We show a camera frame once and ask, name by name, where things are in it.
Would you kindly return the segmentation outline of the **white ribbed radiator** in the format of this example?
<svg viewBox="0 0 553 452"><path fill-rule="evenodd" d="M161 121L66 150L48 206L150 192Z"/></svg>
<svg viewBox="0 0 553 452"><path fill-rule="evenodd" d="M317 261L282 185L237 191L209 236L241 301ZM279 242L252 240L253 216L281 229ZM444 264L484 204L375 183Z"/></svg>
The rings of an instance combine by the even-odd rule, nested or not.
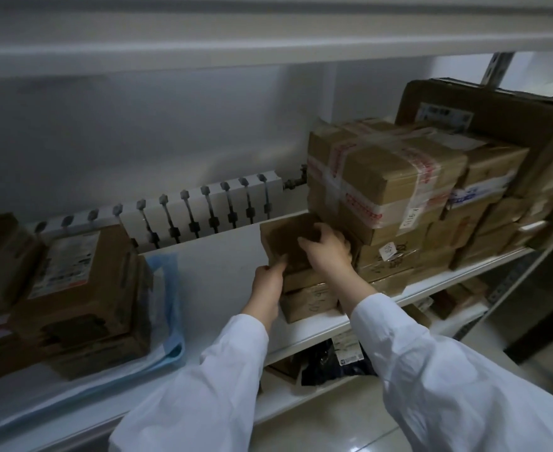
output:
<svg viewBox="0 0 553 452"><path fill-rule="evenodd" d="M268 171L55 216L25 227L49 243L58 237L120 225L143 253L281 217L283 192L282 179Z"/></svg>

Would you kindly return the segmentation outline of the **small brown cardboard box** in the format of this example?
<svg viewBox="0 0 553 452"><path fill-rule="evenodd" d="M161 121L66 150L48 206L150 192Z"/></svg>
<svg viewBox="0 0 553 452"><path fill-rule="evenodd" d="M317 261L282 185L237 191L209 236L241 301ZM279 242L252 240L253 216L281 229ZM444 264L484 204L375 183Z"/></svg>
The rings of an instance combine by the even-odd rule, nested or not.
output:
<svg viewBox="0 0 553 452"><path fill-rule="evenodd" d="M317 222L321 222L318 217L305 213L292 218L271 220L260 225L260 239L268 256L269 265L284 255L288 256L288 266L283 276L284 291L324 283L312 269L305 252L297 242L299 236L318 241L320 233L314 228ZM349 277L329 284L345 285L356 280L358 275L354 271Z"/></svg>

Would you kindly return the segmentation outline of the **person's left hand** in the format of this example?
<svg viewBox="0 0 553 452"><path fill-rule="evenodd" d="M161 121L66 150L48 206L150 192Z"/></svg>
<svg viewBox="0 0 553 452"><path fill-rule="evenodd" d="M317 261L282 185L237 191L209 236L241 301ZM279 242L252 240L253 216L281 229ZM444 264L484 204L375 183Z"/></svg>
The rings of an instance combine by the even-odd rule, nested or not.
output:
<svg viewBox="0 0 553 452"><path fill-rule="evenodd" d="M271 279L269 266L259 266L252 281L250 299L242 313L257 319L270 333L272 324L278 316L279 300L282 293L283 279Z"/></svg>

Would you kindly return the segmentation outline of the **perforated grey metal upright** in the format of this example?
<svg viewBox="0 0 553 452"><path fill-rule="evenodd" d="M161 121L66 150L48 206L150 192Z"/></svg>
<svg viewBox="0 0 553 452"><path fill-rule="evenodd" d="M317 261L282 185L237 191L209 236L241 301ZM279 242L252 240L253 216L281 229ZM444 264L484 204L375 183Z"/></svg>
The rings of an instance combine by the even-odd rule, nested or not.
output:
<svg viewBox="0 0 553 452"><path fill-rule="evenodd" d="M487 89L499 88L514 56L515 52L494 53L480 81L480 86Z"/></svg>

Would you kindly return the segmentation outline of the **person's right hand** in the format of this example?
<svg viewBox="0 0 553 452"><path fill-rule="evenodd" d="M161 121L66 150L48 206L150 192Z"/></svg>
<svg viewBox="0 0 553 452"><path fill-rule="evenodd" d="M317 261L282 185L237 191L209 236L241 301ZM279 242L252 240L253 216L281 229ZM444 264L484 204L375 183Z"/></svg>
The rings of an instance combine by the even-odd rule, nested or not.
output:
<svg viewBox="0 0 553 452"><path fill-rule="evenodd" d="M304 251L312 269L327 284L349 277L354 272L351 244L327 223L317 222L314 228L320 233L314 242L321 242L322 248L318 252Z"/></svg>

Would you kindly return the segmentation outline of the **cardboard carton with white label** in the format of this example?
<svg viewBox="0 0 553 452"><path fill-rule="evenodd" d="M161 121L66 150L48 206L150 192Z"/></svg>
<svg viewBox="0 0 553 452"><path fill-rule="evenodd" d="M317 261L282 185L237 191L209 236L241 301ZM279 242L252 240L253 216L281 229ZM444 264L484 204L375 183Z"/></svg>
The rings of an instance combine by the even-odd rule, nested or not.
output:
<svg viewBox="0 0 553 452"><path fill-rule="evenodd" d="M47 355L128 333L139 262L121 225L55 239L12 308L9 326Z"/></svg>

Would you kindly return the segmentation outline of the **brown carton on lower shelf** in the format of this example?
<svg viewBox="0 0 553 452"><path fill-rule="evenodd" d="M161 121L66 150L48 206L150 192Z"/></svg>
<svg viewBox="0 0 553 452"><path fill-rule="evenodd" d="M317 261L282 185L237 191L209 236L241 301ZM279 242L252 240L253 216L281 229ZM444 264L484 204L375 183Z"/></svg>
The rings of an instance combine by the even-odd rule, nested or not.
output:
<svg viewBox="0 0 553 452"><path fill-rule="evenodd" d="M473 277L440 290L430 297L430 311L439 319L449 319L486 298L489 286L479 277Z"/></svg>

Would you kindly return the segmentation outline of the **person's left forearm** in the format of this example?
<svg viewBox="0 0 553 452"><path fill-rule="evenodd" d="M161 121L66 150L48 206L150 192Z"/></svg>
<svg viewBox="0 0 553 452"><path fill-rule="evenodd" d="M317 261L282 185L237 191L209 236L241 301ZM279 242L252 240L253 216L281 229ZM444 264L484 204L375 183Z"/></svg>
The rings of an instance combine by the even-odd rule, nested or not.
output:
<svg viewBox="0 0 553 452"><path fill-rule="evenodd" d="M248 452L278 297L253 294L198 364L179 370L131 410L109 452Z"/></svg>

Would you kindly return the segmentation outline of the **blue plastic mailing bag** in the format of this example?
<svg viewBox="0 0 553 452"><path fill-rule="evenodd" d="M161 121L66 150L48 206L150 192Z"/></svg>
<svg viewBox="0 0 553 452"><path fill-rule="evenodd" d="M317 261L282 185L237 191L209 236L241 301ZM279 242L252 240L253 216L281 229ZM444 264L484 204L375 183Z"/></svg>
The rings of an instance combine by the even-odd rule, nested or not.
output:
<svg viewBox="0 0 553 452"><path fill-rule="evenodd" d="M126 361L132 351L122 351L118 365L73 381L62 379L44 364L35 364L0 378L0 426L28 418L35 413L71 401L102 393L141 379L158 369L180 364L185 340L180 307L178 263L176 256L142 256L153 275L148 319L150 349L147 354Z"/></svg>

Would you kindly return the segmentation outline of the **white metal shelf unit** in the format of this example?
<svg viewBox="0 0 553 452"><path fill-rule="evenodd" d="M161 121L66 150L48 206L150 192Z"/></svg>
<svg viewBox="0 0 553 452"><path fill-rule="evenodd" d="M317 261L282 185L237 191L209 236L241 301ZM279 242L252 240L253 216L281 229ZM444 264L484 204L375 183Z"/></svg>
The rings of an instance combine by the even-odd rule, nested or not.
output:
<svg viewBox="0 0 553 452"><path fill-rule="evenodd" d="M158 200L185 225L200 186L254 184L303 163L320 114L351 118L381 104L341 103L327 75L342 65L419 65L493 52L553 51L541 13L302 0L0 0L0 213L42 235L99 223L123 205L136 235L169 235Z"/></svg>

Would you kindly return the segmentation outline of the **metal radiator pipe valve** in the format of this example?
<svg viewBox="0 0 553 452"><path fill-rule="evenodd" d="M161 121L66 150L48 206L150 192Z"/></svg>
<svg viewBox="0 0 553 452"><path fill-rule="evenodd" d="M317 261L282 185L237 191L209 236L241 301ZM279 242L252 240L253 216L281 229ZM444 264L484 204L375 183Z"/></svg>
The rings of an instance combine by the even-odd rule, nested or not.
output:
<svg viewBox="0 0 553 452"><path fill-rule="evenodd" d="M287 180L284 180L282 183L283 190L294 190L297 187L301 187L302 185L307 184L307 164L302 164L300 166L300 176L297 178L290 178Z"/></svg>

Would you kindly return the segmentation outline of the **black plastic bag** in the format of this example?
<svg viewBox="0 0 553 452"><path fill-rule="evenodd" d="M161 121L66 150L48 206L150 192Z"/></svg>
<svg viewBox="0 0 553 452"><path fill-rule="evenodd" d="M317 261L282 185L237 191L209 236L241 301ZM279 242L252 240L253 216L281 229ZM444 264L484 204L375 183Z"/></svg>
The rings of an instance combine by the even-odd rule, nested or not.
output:
<svg viewBox="0 0 553 452"><path fill-rule="evenodd" d="M303 357L307 365L301 370L301 386L318 387L346 377L378 376L360 344L352 347L352 361L337 356L331 339L306 349Z"/></svg>

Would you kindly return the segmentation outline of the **flat dark cardboard carton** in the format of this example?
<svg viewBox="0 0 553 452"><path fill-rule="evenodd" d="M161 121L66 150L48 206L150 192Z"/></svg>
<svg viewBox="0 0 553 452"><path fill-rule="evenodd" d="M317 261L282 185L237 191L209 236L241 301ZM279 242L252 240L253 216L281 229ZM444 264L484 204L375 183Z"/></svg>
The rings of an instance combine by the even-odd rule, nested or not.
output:
<svg viewBox="0 0 553 452"><path fill-rule="evenodd" d="M76 380L145 357L151 348L148 326L86 343L49 357L46 364L66 380Z"/></svg>

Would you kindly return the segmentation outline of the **white labelled packet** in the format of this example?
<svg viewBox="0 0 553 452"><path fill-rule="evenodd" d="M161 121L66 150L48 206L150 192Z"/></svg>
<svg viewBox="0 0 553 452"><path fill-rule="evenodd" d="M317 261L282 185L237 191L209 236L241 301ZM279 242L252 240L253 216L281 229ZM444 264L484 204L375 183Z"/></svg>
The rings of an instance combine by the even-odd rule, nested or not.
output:
<svg viewBox="0 0 553 452"><path fill-rule="evenodd" d="M360 341L349 330L345 333L335 335L331 338L333 350L337 363L341 366L348 366L364 360L364 353Z"/></svg>

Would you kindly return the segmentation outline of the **pile of brown cardboard parcels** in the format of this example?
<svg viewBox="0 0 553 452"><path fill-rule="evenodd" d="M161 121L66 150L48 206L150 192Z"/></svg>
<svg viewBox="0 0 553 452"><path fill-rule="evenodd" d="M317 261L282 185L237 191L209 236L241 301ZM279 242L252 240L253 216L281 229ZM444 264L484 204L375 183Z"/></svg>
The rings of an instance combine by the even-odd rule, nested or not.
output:
<svg viewBox="0 0 553 452"><path fill-rule="evenodd" d="M308 213L343 233L352 267L389 295L533 245L553 229L552 90L416 80L394 123L321 122ZM289 323L338 303L325 282L282 292Z"/></svg>

